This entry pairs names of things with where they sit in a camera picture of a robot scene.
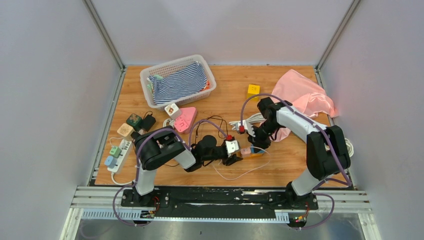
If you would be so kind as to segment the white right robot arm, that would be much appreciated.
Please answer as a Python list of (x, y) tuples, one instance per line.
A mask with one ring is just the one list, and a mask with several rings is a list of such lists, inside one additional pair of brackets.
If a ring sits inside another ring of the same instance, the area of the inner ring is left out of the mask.
[(321, 124), (275, 95), (262, 93), (261, 97), (257, 108), (264, 122), (258, 127), (248, 127), (248, 141), (265, 150), (271, 145), (273, 134), (280, 129), (289, 129), (306, 144), (306, 169), (285, 188), (285, 201), (290, 208), (301, 207), (307, 196), (326, 181), (332, 181), (336, 174), (342, 174), (343, 185), (352, 185), (346, 174), (351, 159), (339, 126)]

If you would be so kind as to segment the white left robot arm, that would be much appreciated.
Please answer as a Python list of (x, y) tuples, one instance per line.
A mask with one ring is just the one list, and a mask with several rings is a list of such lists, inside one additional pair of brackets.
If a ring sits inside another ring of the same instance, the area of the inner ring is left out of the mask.
[(133, 198), (142, 207), (149, 206), (153, 201), (157, 169), (170, 160), (178, 162), (186, 172), (194, 172), (213, 161), (230, 166), (243, 159), (240, 143), (231, 135), (227, 135), (221, 145), (214, 136), (206, 135), (190, 146), (168, 126), (145, 134), (133, 132), (130, 136), (137, 160)]

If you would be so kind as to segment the pink USB charger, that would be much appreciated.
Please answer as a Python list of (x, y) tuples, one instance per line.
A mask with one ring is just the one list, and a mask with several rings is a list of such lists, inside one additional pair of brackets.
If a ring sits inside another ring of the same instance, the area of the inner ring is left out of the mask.
[(242, 149), (240, 150), (240, 156), (241, 156), (242, 158), (248, 158), (248, 157), (250, 157), (250, 156), (251, 156), (251, 154), (252, 154), (252, 150), (251, 150), (251, 148), (250, 148), (250, 147), (242, 148)]

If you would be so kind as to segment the orange USB power strip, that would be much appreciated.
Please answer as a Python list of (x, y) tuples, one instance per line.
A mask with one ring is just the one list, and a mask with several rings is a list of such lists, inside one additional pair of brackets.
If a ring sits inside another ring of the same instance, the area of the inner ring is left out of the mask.
[(246, 157), (246, 158), (255, 158), (255, 157), (260, 157), (260, 156), (262, 156), (263, 154), (251, 154), (251, 156)]

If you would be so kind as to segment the yellow cube socket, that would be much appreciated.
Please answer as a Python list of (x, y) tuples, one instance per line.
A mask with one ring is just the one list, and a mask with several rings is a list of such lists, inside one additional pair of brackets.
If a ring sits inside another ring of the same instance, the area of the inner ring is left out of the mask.
[(249, 99), (250, 97), (257, 95), (260, 93), (260, 86), (256, 84), (249, 84), (246, 91), (246, 99)]

